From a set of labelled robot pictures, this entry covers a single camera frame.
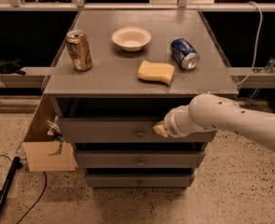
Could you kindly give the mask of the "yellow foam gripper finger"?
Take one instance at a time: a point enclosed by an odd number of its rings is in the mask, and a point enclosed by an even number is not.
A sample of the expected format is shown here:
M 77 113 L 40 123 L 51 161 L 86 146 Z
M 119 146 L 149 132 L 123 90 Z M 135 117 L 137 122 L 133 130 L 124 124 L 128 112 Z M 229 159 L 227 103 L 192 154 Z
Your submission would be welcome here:
M 166 128 L 164 126 L 164 123 L 162 121 L 156 123 L 153 126 L 153 130 L 155 131 L 155 133 L 157 133 L 158 135 L 162 136 L 162 137 L 168 137 L 169 134 L 166 131 Z

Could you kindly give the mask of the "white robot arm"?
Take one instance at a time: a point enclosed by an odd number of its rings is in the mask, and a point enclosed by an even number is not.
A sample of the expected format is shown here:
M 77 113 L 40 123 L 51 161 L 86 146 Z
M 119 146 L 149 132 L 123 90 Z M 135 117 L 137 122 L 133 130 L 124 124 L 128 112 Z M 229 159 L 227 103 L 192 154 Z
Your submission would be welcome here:
M 241 108 L 235 101 L 205 93 L 172 109 L 153 126 L 163 137 L 221 130 L 236 133 L 275 152 L 275 114 Z

